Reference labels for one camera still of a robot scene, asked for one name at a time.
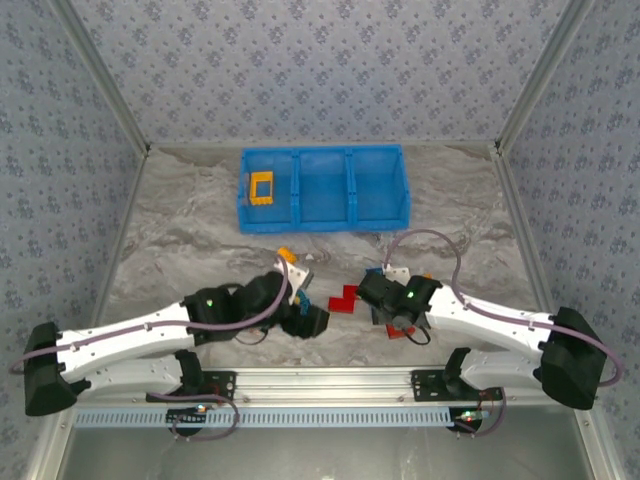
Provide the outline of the long red lego brick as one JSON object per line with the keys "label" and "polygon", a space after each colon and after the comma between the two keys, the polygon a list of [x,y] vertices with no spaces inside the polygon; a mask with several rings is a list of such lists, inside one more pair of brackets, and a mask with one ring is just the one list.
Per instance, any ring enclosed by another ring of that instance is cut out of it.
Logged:
{"label": "long red lego brick", "polygon": [[368,315],[369,306],[359,298],[330,297],[328,310],[341,315]]}

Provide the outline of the blue plastic bin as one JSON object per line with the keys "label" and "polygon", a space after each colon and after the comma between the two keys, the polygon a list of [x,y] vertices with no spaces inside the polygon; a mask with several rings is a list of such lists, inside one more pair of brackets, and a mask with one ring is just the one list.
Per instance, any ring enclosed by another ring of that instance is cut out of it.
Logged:
{"label": "blue plastic bin", "polygon": [[352,173],[356,231],[398,231],[409,226],[411,194],[400,145],[354,147]]}
{"label": "blue plastic bin", "polygon": [[[292,192],[295,190],[295,160],[292,149],[247,148],[242,151],[236,212],[243,234],[281,233],[293,225]],[[274,202],[252,206],[249,202],[250,174],[256,171],[274,173]]]}
{"label": "blue plastic bin", "polygon": [[303,232],[348,229],[349,188],[345,148],[299,150],[299,214]]}

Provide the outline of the black electronics module with LED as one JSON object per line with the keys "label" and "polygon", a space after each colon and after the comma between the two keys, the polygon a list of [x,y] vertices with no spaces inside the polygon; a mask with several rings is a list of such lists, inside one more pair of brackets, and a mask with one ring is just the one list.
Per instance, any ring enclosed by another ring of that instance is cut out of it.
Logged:
{"label": "black electronics module with LED", "polygon": [[204,428],[206,417],[207,410],[202,405],[172,408],[166,412],[165,423],[175,435],[190,437]]}
{"label": "black electronics module with LED", "polygon": [[475,435],[489,415],[482,409],[463,407],[450,407],[449,414],[453,424],[448,427],[448,430],[467,435]]}

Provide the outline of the grey metal panel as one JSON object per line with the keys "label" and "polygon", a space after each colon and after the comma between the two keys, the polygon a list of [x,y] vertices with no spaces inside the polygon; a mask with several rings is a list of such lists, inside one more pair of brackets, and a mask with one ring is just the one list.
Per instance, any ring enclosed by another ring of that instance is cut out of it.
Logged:
{"label": "grey metal panel", "polygon": [[240,429],[177,442],[163,429],[81,429],[58,480],[595,480],[571,431]]}

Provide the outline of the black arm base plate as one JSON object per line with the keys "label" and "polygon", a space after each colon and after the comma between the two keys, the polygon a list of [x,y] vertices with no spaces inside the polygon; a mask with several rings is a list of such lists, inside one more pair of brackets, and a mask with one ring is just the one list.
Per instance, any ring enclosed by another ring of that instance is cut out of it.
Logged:
{"label": "black arm base plate", "polygon": [[416,402],[499,401],[504,397],[500,388],[479,390],[444,370],[413,370],[410,381]]}
{"label": "black arm base plate", "polygon": [[228,370],[205,370],[194,380],[180,380],[178,387],[170,389],[165,396],[168,402],[184,401],[188,396],[217,395],[233,399],[235,394],[237,374]]}

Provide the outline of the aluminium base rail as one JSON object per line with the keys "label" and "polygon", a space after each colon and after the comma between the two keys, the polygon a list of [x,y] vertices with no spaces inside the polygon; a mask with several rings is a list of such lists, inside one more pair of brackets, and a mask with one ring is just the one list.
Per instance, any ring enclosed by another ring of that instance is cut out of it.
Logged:
{"label": "aluminium base rail", "polygon": [[[245,407],[408,406],[417,367],[239,368],[233,400]],[[541,391],[504,387],[508,406],[550,405]],[[145,390],[82,394],[78,406],[142,406]]]}

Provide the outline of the yellow lego window frame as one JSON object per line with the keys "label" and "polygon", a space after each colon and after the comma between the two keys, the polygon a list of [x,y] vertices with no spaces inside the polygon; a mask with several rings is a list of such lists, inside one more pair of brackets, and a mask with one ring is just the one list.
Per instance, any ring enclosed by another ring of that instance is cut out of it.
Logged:
{"label": "yellow lego window frame", "polygon": [[249,202],[252,206],[267,206],[274,202],[274,173],[252,172],[249,177]]}

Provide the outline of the aluminium table side rail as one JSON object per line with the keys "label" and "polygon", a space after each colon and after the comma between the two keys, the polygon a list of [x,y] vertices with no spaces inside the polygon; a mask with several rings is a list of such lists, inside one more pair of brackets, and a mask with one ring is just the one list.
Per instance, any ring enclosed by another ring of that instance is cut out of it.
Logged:
{"label": "aluminium table side rail", "polygon": [[557,305],[552,297],[508,159],[498,147],[493,147],[491,158],[503,191],[506,208],[513,223],[514,234],[536,305],[549,312],[556,311]]}
{"label": "aluminium table side rail", "polygon": [[132,211],[140,188],[142,176],[146,161],[149,156],[150,147],[146,146],[143,153],[139,156],[138,165],[133,176],[131,188],[125,203],[123,215],[121,217],[119,230],[115,237],[115,244],[111,250],[109,261],[106,265],[106,275],[101,284],[100,290],[96,298],[95,308],[92,312],[91,325],[95,326],[100,323],[100,320],[104,314],[106,306],[108,304],[110,291],[114,282],[114,278],[117,272],[117,268],[120,262],[124,245],[126,241],[127,231],[132,217]]}

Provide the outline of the aluminium frame bar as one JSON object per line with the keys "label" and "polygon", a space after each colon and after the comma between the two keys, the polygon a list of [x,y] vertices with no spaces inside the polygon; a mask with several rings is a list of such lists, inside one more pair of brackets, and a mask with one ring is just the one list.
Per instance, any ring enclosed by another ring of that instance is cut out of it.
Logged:
{"label": "aluminium frame bar", "polygon": [[44,418],[24,480],[57,479],[74,420],[73,410]]}
{"label": "aluminium frame bar", "polygon": [[627,480],[604,411],[595,406],[574,415],[595,480]]}

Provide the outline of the aluminium corner post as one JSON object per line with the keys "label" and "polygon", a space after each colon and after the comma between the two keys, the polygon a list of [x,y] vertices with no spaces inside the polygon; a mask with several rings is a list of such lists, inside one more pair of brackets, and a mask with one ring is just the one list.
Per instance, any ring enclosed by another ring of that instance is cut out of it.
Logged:
{"label": "aluminium corner post", "polygon": [[47,0],[88,69],[94,83],[137,154],[146,158],[149,145],[71,0]]}
{"label": "aluminium corner post", "polygon": [[505,156],[512,148],[594,3],[568,0],[495,141],[500,155]]}

